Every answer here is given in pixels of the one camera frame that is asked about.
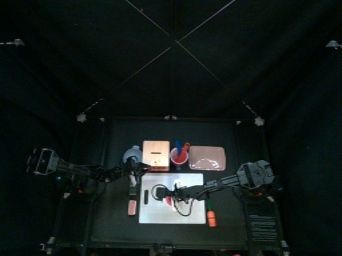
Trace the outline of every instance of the white cutting board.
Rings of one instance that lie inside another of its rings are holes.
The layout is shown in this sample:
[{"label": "white cutting board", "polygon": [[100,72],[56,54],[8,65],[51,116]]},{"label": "white cutting board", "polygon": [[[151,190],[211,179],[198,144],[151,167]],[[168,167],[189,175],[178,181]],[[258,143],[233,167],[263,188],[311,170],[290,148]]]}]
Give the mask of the white cutting board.
[{"label": "white cutting board", "polygon": [[[182,216],[172,206],[166,202],[154,199],[151,190],[156,184],[163,184],[170,190],[174,190],[175,180],[182,181],[183,186],[203,185],[202,173],[147,173],[142,179],[142,191],[140,191],[140,211],[139,211],[139,223],[154,224],[206,224],[206,205],[205,201],[194,200],[191,215]],[[178,203],[178,209],[183,214],[189,213],[193,199],[189,200],[189,204],[185,202]]]}]

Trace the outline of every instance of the red object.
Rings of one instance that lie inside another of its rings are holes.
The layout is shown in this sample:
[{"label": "red object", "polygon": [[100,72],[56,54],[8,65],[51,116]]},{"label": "red object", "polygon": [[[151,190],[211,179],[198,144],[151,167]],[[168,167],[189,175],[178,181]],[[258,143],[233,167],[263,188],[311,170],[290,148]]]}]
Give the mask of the red object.
[{"label": "red object", "polygon": [[130,200],[128,201],[128,215],[135,215],[135,209],[136,209],[136,201]]},{"label": "red object", "polygon": [[217,227],[217,216],[215,216],[215,212],[214,211],[209,211],[207,212],[207,218],[209,218],[209,226],[211,228]]},{"label": "red object", "polygon": [[182,153],[181,153],[179,157],[175,159],[177,163],[183,163],[185,160],[187,159],[189,148],[190,148],[190,143],[186,143],[185,146],[183,146]]}]

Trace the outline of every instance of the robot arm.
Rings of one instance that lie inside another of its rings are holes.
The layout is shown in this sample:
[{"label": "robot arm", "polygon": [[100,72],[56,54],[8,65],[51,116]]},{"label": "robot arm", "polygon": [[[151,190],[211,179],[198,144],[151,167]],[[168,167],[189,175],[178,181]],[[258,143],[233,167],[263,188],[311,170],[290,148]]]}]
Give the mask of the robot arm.
[{"label": "robot arm", "polygon": [[273,180],[270,164],[265,160],[259,160],[255,163],[243,164],[235,175],[209,181],[203,185],[182,188],[175,185],[174,190],[160,186],[156,188],[155,198],[160,201],[166,197],[172,197],[177,201],[187,201],[190,198],[201,201],[209,198],[209,193],[225,188],[242,186],[253,190],[273,183]]},{"label": "robot arm", "polygon": [[32,172],[36,175],[50,175],[54,172],[64,172],[82,177],[88,177],[100,182],[108,183],[123,176],[128,176],[134,173],[136,179],[140,180],[140,176],[148,171],[148,165],[143,163],[135,163],[135,161],[127,161],[123,167],[114,167],[106,169],[96,165],[76,165],[67,163],[56,154],[52,149],[34,149],[34,152],[27,161],[27,172]]}]

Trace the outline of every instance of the small box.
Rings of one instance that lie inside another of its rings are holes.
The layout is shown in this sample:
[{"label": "small box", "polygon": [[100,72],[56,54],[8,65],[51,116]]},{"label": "small box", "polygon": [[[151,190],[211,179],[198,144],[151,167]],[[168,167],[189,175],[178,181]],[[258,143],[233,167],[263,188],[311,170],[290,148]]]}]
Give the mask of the small box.
[{"label": "small box", "polygon": [[143,163],[151,165],[151,171],[170,170],[170,141],[143,142]]}]

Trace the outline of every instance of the orange object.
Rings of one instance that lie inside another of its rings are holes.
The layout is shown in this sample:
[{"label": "orange object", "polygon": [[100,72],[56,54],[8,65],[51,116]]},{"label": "orange object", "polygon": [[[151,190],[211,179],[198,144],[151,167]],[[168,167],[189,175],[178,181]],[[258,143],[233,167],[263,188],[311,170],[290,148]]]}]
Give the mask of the orange object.
[{"label": "orange object", "polygon": [[209,211],[207,212],[207,218],[209,218],[209,226],[211,228],[217,227],[217,216],[215,216],[215,212],[214,211]]}]

